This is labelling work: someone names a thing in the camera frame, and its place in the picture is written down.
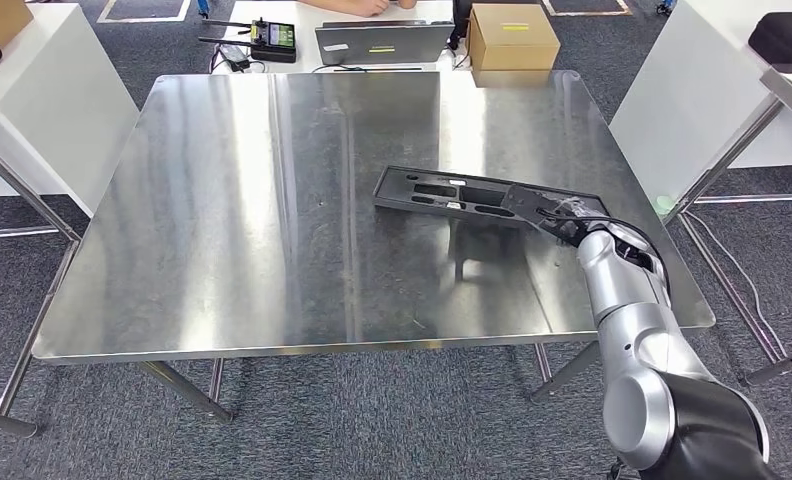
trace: white cable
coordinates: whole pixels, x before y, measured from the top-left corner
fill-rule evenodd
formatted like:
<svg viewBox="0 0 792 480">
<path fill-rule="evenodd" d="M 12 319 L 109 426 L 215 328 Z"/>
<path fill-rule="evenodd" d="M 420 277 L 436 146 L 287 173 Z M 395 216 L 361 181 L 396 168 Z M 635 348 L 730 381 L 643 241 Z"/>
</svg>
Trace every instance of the white cable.
<svg viewBox="0 0 792 480">
<path fill-rule="evenodd" d="M 717 239 L 717 237 L 714 235 L 714 232 L 712 232 L 711 229 L 708 228 L 708 224 L 706 224 L 705 222 L 702 221 L 701 218 L 697 217 L 696 215 L 690 212 L 684 212 L 684 213 L 690 218 L 699 222 L 700 225 L 702 225 L 702 228 L 704 228 L 705 231 L 708 232 L 708 236 L 711 237 L 711 240 L 713 240 L 714 243 L 717 244 L 718 247 L 720 247 L 720 250 L 722 250 L 723 253 L 726 254 L 727 257 L 729 257 L 729 260 L 732 261 L 732 263 L 735 265 L 735 267 L 737 267 L 741 275 L 743 275 L 743 278 L 745 278 L 747 283 L 749 283 L 749 287 L 752 289 L 752 296 L 755 302 L 755 312 L 758 314 L 758 319 L 761 320 L 761 323 L 763 323 L 764 326 L 767 328 L 767 331 L 770 332 L 770 335 L 773 337 L 773 340 L 776 341 L 776 345 L 778 345 L 779 349 L 782 351 L 782 355 L 784 357 L 788 357 L 789 356 L 788 351 L 785 348 L 785 346 L 782 344 L 782 341 L 779 339 L 779 336 L 776 335 L 776 331 L 773 330 L 773 327 L 771 327 L 769 323 L 767 323 L 767 319 L 765 319 L 764 314 L 761 313 L 761 296 L 758 294 L 758 289 L 755 288 L 755 282 L 753 282 L 752 279 L 749 278 L 749 275 L 747 275 L 746 271 L 744 271 L 743 267 L 741 267 L 740 263 L 738 263 L 737 259 L 731 254 L 731 252 L 729 252 L 726 249 L 726 247 L 720 242 L 720 240 Z"/>
</svg>

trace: green object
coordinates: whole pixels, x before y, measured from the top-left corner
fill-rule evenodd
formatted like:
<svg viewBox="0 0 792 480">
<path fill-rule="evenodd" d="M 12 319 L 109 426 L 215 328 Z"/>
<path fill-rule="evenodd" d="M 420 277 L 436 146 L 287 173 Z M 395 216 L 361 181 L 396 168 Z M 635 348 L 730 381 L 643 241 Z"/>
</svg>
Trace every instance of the green object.
<svg viewBox="0 0 792 480">
<path fill-rule="evenodd" d="M 652 204 L 652 208 L 655 209 L 655 213 L 660 216 L 667 215 L 673 210 L 673 207 L 676 206 L 676 202 L 673 201 L 672 198 L 668 197 L 667 195 L 660 195 L 655 199 L 655 203 Z"/>
</svg>

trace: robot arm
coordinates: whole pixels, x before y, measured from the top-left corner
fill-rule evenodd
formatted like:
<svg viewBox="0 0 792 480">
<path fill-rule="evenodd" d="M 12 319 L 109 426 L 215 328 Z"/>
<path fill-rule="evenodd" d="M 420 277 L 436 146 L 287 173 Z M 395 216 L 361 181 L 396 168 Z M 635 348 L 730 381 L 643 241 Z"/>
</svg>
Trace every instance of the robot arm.
<svg viewBox="0 0 792 480">
<path fill-rule="evenodd" d="M 578 247 L 605 372 L 605 431 L 626 465 L 644 480 L 779 478 L 758 410 L 711 375 L 679 330 L 645 238 L 517 186 L 502 206 Z"/>
</svg>

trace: black plastic tray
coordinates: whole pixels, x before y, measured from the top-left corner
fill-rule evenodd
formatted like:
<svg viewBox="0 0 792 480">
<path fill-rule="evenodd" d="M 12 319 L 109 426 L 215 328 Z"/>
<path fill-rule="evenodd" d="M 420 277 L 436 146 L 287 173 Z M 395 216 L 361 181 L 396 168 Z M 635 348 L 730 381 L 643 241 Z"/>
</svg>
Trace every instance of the black plastic tray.
<svg viewBox="0 0 792 480">
<path fill-rule="evenodd" d="M 501 208 L 511 185 L 519 185 L 559 201 L 576 197 L 591 209 L 608 215 L 608 210 L 596 195 L 392 165 L 385 168 L 378 179 L 373 202 L 379 207 L 519 228 L 527 223 L 525 219 Z"/>
</svg>

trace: stainless steel table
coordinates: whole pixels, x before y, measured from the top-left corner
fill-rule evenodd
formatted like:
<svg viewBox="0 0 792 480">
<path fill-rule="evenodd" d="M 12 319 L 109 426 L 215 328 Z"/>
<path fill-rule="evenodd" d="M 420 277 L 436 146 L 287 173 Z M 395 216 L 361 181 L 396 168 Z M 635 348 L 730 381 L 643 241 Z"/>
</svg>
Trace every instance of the stainless steel table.
<svg viewBox="0 0 792 480">
<path fill-rule="evenodd" d="M 155 84 L 34 355 L 143 362 L 210 410 L 220 373 L 208 399 L 164 360 L 595 339 L 574 249 L 375 208 L 389 164 L 598 194 L 658 244 L 679 324 L 714 323 L 575 72 L 188 75 Z"/>
</svg>

